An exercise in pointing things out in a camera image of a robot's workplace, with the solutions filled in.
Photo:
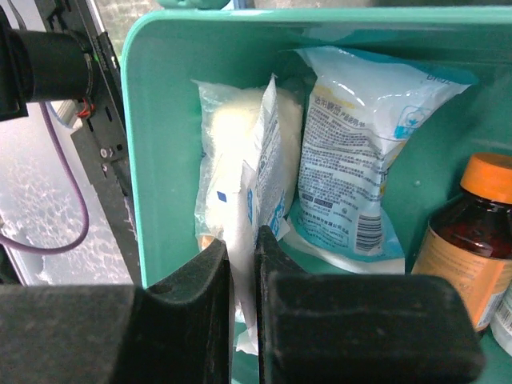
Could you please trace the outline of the clear gauze packet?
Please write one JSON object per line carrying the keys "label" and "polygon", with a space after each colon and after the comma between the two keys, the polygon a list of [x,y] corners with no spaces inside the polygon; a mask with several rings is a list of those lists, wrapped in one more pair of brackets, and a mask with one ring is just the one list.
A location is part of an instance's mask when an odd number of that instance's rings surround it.
{"label": "clear gauze packet", "polygon": [[246,330],[236,349],[258,354],[254,250],[258,230],[276,239],[294,199],[301,156],[304,85],[297,78],[240,89],[198,82],[202,160],[195,203],[200,250],[224,241],[234,281],[234,305]]}

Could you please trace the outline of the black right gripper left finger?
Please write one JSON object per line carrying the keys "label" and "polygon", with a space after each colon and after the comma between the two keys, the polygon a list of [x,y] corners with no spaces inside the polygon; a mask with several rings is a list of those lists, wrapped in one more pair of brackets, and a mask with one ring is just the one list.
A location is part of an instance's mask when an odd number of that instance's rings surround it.
{"label": "black right gripper left finger", "polygon": [[4,383],[228,383],[233,310],[214,241],[149,288],[3,286]]}

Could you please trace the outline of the white disinfectant bottle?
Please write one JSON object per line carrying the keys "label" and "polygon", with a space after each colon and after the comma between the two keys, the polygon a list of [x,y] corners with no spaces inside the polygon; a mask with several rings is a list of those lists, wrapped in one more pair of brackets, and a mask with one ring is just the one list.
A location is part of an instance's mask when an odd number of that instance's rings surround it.
{"label": "white disinfectant bottle", "polygon": [[509,284],[490,322],[495,341],[512,356],[512,285]]}

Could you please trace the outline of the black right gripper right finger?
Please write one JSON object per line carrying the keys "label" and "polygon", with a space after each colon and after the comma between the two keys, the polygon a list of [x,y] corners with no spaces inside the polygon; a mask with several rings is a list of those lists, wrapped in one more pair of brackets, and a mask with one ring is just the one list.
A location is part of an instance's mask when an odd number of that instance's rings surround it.
{"label": "black right gripper right finger", "polygon": [[443,278],[311,274],[267,226],[254,261],[262,383],[470,383],[485,368]]}

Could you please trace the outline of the blue cotton pad bag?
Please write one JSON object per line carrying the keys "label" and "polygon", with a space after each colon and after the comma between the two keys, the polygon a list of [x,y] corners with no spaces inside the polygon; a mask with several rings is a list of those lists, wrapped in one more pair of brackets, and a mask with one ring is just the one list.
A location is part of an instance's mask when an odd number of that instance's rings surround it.
{"label": "blue cotton pad bag", "polygon": [[476,83],[469,71],[334,46],[298,52],[316,74],[286,244],[356,274],[403,274],[382,209],[390,166],[441,106]]}

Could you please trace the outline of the brown bottle orange cap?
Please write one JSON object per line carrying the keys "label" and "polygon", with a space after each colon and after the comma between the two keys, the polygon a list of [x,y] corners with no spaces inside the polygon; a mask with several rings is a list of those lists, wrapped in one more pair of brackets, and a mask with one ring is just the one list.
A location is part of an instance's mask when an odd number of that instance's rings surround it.
{"label": "brown bottle orange cap", "polygon": [[412,271],[452,284],[481,333],[511,282],[511,157],[472,154],[460,187],[431,216]]}

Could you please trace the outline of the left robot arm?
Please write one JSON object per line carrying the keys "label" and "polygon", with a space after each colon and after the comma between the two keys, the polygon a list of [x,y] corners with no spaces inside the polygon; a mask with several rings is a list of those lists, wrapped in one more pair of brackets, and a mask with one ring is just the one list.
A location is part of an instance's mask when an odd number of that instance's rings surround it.
{"label": "left robot arm", "polygon": [[86,37],[67,28],[28,30],[13,13],[17,29],[1,12],[1,120],[26,117],[31,102],[73,99],[83,104],[77,116],[90,117],[100,70]]}

